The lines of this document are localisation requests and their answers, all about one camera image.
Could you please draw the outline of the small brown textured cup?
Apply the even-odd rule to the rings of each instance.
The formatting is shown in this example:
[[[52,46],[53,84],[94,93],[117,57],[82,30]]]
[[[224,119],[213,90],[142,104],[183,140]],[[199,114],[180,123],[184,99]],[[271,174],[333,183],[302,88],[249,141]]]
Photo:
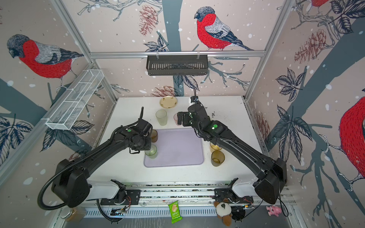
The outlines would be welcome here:
[[[155,129],[153,129],[151,132],[151,142],[155,143],[157,142],[157,140],[158,140],[158,132]]]

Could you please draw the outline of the small green ribbed cup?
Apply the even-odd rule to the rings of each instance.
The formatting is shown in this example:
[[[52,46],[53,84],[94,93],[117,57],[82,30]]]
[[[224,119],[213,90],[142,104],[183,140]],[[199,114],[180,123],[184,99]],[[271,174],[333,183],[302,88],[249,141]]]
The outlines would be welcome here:
[[[155,159],[158,155],[157,146],[152,144],[150,150],[145,151],[145,155],[150,159]]]

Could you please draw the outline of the tall pale green cup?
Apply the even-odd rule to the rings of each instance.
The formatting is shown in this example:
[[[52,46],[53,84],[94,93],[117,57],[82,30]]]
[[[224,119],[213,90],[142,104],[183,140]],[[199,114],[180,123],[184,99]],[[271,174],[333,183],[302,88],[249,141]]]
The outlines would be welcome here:
[[[162,110],[162,109],[158,110],[156,112],[156,118],[157,118],[158,123],[161,126],[167,125],[168,116],[167,116],[167,112],[165,110]]]

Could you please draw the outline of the yellow amber cup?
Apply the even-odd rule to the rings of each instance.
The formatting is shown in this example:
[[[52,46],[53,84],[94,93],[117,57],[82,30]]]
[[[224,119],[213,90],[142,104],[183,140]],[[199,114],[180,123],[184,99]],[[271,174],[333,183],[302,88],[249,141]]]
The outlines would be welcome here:
[[[210,143],[210,151],[211,153],[213,153],[214,151],[220,151],[222,150],[221,147],[217,146],[217,145],[214,145],[213,143]]]

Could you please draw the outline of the dark olive cup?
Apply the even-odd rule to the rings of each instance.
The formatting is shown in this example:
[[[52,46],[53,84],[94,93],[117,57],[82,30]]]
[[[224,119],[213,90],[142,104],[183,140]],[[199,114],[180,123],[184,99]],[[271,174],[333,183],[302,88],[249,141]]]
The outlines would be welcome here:
[[[211,163],[214,167],[220,166],[225,161],[225,155],[222,151],[216,150],[212,152]]]

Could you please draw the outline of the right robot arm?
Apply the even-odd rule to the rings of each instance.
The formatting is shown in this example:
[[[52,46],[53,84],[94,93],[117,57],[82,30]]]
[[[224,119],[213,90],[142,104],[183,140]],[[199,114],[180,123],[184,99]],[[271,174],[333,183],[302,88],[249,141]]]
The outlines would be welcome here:
[[[178,112],[178,124],[192,127],[205,141],[221,147],[246,165],[258,178],[253,187],[256,194],[275,204],[287,183],[287,164],[281,158],[266,156],[238,138],[226,125],[211,120],[204,106],[197,102],[187,112]]]

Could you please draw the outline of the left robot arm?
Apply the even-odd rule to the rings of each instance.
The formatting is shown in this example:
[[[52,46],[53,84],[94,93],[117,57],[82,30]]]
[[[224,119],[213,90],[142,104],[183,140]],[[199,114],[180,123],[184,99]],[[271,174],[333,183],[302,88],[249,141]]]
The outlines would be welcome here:
[[[134,125],[116,128],[110,138],[84,158],[74,161],[63,160],[56,169],[51,190],[67,206],[75,208],[86,200],[123,200],[122,183],[116,180],[91,181],[89,177],[101,165],[120,151],[128,148],[134,154],[151,148],[152,125],[139,119]]]

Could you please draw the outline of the lilac plastic tray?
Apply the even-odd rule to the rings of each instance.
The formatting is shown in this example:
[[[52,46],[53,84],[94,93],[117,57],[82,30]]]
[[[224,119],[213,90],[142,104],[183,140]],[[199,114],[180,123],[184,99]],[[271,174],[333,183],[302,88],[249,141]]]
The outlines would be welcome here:
[[[204,161],[202,140],[192,128],[158,129],[156,156],[145,156],[147,168],[200,165]]]

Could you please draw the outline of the pink clear cup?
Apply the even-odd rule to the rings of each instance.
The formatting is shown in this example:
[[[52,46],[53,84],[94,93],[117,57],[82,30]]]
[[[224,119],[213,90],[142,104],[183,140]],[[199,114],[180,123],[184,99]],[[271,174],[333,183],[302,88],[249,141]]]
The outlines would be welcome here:
[[[174,115],[174,121],[175,121],[175,124],[176,124],[176,125],[179,125],[179,124],[178,124],[178,114],[175,114],[175,115]]]

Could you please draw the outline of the green snack packet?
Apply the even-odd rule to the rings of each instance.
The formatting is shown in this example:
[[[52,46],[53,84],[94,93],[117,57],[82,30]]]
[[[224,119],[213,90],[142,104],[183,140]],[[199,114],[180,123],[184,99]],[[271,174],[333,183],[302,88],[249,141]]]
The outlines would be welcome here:
[[[169,211],[172,219],[171,221],[172,224],[175,224],[183,219],[182,216],[180,215],[178,201],[169,204]]]

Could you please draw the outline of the plush toy dog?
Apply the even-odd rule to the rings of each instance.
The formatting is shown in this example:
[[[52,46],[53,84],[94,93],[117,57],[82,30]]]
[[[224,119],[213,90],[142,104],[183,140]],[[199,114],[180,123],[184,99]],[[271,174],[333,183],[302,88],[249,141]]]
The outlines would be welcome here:
[[[222,202],[215,201],[214,207],[217,217],[222,220],[225,226],[229,227],[232,224],[232,208],[229,205],[229,200],[225,198]]]

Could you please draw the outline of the glass jar with lid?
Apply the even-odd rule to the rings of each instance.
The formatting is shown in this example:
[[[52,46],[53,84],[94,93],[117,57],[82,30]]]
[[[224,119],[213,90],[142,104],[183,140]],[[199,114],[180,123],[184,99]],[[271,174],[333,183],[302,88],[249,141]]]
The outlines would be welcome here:
[[[86,209],[80,206],[63,208],[60,217],[66,222],[80,222],[86,216]]]

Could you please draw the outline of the pink plush toy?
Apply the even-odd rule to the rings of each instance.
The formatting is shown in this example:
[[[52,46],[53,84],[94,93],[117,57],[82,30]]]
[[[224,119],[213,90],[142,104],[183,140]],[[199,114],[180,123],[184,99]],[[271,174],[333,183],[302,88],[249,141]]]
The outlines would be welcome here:
[[[282,213],[282,209],[275,205],[267,206],[266,210],[268,211],[269,216],[276,216],[278,217]]]

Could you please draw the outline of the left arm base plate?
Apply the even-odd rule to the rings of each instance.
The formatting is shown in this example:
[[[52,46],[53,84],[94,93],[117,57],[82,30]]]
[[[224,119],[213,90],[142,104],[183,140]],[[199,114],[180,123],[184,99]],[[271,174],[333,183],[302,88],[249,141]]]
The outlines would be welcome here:
[[[102,206],[138,205],[140,195],[140,190],[122,190],[112,199],[101,199],[99,204]]]

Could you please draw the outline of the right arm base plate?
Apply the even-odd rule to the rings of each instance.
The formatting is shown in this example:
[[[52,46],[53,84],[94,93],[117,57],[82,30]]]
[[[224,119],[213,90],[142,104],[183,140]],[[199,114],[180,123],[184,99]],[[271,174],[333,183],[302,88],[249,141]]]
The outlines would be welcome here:
[[[252,196],[243,196],[240,197],[233,192],[231,189],[214,189],[214,197],[215,200],[222,202],[227,200],[228,203],[232,204],[253,204],[254,200]]]

